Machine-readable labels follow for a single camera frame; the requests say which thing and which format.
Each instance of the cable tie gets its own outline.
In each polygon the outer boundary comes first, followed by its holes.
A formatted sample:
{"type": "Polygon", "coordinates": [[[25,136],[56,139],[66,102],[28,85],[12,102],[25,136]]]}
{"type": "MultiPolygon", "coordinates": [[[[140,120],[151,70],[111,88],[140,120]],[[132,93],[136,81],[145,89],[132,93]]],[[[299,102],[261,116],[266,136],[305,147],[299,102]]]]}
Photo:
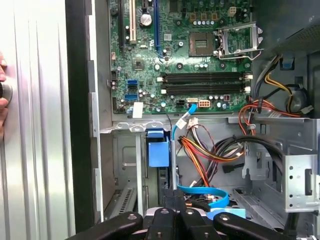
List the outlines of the cable tie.
{"type": "Polygon", "coordinates": [[[249,124],[248,126],[246,126],[246,129],[254,130],[254,129],[256,129],[256,125],[255,124],[249,124]]]}
{"type": "Polygon", "coordinates": [[[259,97],[258,105],[257,105],[257,112],[258,112],[258,114],[260,114],[261,111],[262,111],[262,103],[263,103],[263,102],[264,102],[264,97],[263,97],[263,96],[259,97]]]}

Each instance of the blue plastic bracket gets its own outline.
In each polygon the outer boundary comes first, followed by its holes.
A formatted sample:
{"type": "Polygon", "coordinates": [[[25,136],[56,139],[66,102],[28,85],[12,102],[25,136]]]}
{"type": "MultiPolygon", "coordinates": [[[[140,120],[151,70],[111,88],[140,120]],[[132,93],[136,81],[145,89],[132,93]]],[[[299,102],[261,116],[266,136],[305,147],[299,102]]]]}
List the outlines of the blue plastic bracket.
{"type": "Polygon", "coordinates": [[[147,155],[149,167],[160,168],[169,167],[170,144],[169,137],[165,135],[163,129],[148,130],[147,138],[147,155]]]}

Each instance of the pci express slot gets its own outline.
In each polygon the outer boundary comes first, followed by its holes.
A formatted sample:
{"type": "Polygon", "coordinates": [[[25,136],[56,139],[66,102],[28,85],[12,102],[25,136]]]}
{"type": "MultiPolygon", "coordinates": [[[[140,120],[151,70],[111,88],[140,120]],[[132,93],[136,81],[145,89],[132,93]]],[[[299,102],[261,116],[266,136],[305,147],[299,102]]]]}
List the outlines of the pci express slot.
{"type": "Polygon", "coordinates": [[[137,43],[136,33],[136,0],[129,0],[130,44],[137,43]]]}
{"type": "Polygon", "coordinates": [[[188,94],[236,94],[244,89],[243,83],[238,84],[187,84],[163,86],[168,95],[188,94]]]}
{"type": "Polygon", "coordinates": [[[188,84],[202,82],[236,82],[245,76],[239,72],[198,72],[198,73],[163,73],[162,77],[168,84],[188,84]]]}
{"type": "Polygon", "coordinates": [[[159,26],[159,1],[160,0],[154,0],[153,4],[153,18],[154,18],[154,46],[155,49],[158,51],[159,55],[162,55],[161,46],[160,46],[160,26],[159,26]]]}
{"type": "Polygon", "coordinates": [[[125,36],[124,36],[124,6],[123,0],[118,0],[118,40],[121,52],[124,52],[125,36]]]}

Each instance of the finger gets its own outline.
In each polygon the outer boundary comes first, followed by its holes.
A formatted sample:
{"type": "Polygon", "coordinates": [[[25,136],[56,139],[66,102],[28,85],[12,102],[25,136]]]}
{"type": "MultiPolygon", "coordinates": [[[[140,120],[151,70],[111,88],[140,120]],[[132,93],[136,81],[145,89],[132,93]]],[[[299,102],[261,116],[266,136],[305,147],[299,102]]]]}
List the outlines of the finger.
{"type": "Polygon", "coordinates": [[[3,108],[1,111],[0,111],[0,127],[2,127],[4,125],[4,122],[8,116],[8,108],[3,108]]]}
{"type": "Polygon", "coordinates": [[[7,66],[7,61],[5,60],[4,55],[2,54],[1,51],[0,51],[0,65],[4,68],[7,66]]]}
{"type": "Polygon", "coordinates": [[[5,99],[5,98],[0,98],[0,110],[1,109],[3,109],[3,108],[5,108],[7,105],[8,105],[8,100],[7,99],[5,99]]]}

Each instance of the side panel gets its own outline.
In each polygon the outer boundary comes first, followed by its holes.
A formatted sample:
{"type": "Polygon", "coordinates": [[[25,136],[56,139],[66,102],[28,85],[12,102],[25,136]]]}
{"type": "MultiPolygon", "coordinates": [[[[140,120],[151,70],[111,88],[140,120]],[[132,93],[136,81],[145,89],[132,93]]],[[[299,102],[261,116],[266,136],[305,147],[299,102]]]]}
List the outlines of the side panel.
{"type": "Polygon", "coordinates": [[[75,234],[65,1],[0,0],[13,97],[0,165],[0,239],[75,234]]]}

